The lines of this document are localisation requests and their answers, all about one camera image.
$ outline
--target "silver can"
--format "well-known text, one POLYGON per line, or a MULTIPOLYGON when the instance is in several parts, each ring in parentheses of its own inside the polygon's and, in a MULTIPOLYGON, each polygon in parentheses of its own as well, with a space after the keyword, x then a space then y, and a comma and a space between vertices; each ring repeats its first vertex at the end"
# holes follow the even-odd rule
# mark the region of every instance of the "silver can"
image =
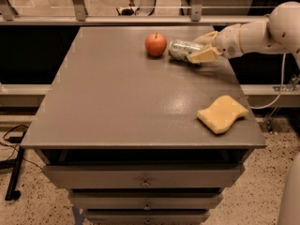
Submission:
POLYGON ((188 62, 188 55, 199 51, 202 47, 203 45, 195 42, 174 39, 169 45, 169 56, 176 60, 188 62))

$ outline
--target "terrazzo floor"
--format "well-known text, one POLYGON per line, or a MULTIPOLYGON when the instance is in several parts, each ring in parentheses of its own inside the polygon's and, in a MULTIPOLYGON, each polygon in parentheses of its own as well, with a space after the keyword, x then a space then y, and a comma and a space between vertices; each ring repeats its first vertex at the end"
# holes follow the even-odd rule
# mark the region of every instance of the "terrazzo floor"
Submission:
MULTIPOLYGON (((300 127, 293 118, 289 110, 279 114, 273 120, 275 133, 269 134, 262 117, 257 115, 267 147, 252 153, 245 163, 245 172, 232 187, 223 191, 224 199, 216 209, 210 210, 211 216, 202 225, 277 224, 287 171, 293 158, 300 151, 300 127)), ((1 123, 1 125, 2 139, 9 124, 1 123)), ((8 158, 12 152, 11 148, 0 149, 1 160, 8 158)), ((26 150, 24 157, 38 166, 43 166, 42 161, 32 150, 26 150)), ((68 193, 55 188, 41 173, 39 167, 27 161, 22 163, 17 185, 22 194, 21 198, 6 202, 5 195, 10 175, 11 170, 0 171, 0 224, 75 224, 68 193)), ((92 223, 85 219, 83 223, 78 224, 92 223)))

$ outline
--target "metal post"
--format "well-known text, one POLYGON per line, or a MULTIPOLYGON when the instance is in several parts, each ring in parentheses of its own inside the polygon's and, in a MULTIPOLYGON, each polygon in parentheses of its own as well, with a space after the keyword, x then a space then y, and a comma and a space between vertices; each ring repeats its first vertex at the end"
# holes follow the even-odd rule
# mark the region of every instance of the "metal post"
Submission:
POLYGON ((87 10, 85 8, 84 0, 72 0, 74 9, 75 9, 75 16, 78 21, 85 21, 87 16, 87 10))
POLYGON ((203 0, 191 0, 191 14, 190 19, 194 22, 200 20, 203 10, 203 0))
POLYGON ((17 15, 16 10, 11 7, 8 0, 0 0, 0 12, 3 19, 6 21, 14 20, 17 15))

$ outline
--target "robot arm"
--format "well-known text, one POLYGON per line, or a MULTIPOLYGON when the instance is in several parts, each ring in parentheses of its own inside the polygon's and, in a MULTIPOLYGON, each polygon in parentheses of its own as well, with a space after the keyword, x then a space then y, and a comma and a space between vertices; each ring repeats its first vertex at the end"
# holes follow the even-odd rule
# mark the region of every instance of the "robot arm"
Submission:
MULTIPOLYGON (((197 37, 194 42, 211 44, 226 58, 245 53, 292 53, 300 68, 300 4, 284 3, 274 9, 268 21, 235 24, 220 32, 197 37)), ((201 56, 201 52, 195 52, 191 62, 201 61, 201 56)))

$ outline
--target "white cable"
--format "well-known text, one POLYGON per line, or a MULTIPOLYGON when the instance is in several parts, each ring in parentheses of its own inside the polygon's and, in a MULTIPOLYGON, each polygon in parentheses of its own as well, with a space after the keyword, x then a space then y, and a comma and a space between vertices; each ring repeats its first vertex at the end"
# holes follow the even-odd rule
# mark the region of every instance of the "white cable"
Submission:
POLYGON ((280 98, 281 96, 281 90, 282 90, 282 87, 283 87, 283 80, 284 80, 284 67, 285 67, 285 57, 286 57, 286 53, 283 54, 283 57, 282 57, 282 65, 281 65, 281 83, 280 83, 280 88, 279 88, 279 93, 277 95, 277 97, 272 101, 270 102, 269 104, 267 105, 264 105, 264 106, 261 106, 261 107, 251 107, 251 109, 266 109, 268 107, 270 107, 271 105, 273 105, 274 103, 277 102, 277 100, 280 98))

